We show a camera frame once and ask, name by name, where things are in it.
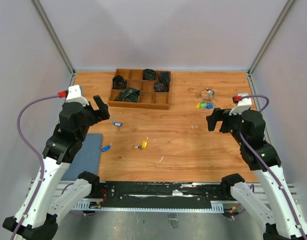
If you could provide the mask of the key with yellow tag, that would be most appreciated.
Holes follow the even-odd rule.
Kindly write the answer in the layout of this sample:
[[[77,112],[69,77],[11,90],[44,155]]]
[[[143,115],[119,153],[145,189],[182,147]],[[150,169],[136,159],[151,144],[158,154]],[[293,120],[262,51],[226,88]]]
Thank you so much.
[[[143,140],[140,145],[134,145],[133,148],[138,149],[138,150],[144,150],[147,148],[147,145],[148,145],[148,141]]]

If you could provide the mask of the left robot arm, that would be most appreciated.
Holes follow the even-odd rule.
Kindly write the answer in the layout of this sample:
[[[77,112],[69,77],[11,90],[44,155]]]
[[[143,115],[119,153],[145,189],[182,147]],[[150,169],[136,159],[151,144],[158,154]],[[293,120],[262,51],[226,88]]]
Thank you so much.
[[[19,211],[7,217],[2,226],[26,240],[51,240],[60,222],[83,198],[104,198],[98,175],[88,171],[80,173],[75,182],[56,200],[52,201],[60,180],[82,148],[89,128],[110,118],[108,105],[101,97],[93,97],[97,109],[83,102],[83,96],[66,100],[59,113],[59,122],[47,140],[42,153],[38,153],[39,171]]]

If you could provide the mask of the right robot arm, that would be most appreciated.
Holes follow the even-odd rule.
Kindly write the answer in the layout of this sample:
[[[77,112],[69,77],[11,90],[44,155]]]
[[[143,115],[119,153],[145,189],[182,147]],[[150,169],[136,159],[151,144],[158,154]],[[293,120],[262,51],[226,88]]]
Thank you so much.
[[[260,112],[247,109],[231,115],[229,109],[215,108],[206,117],[208,130],[221,122],[220,132],[229,133],[240,147],[240,154],[257,177],[268,201],[265,205],[238,174],[221,180],[220,195],[237,200],[258,223],[265,240],[307,240],[307,222],[296,206],[286,183],[276,149],[265,140],[266,122]]]

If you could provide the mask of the keyring with keys and tags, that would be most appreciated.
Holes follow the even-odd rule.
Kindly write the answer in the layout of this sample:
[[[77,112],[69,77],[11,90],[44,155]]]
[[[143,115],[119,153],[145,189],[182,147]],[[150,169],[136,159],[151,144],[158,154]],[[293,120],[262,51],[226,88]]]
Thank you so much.
[[[195,106],[196,109],[213,109],[215,107],[215,102],[218,100],[216,96],[219,95],[218,92],[210,88],[204,88],[199,93],[195,94],[197,99],[200,99],[200,102]]]

